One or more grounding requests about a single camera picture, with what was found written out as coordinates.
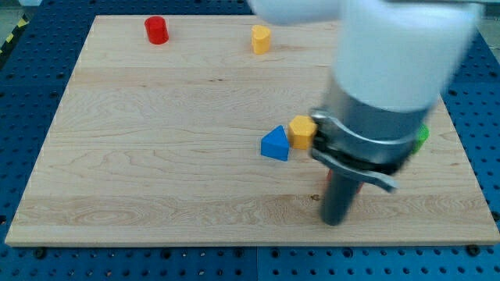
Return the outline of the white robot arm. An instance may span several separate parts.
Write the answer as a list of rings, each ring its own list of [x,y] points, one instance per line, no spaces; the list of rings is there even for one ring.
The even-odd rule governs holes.
[[[467,51],[484,7],[478,3],[379,0],[251,0],[274,25],[339,19],[331,78],[349,96],[382,109],[432,106]]]

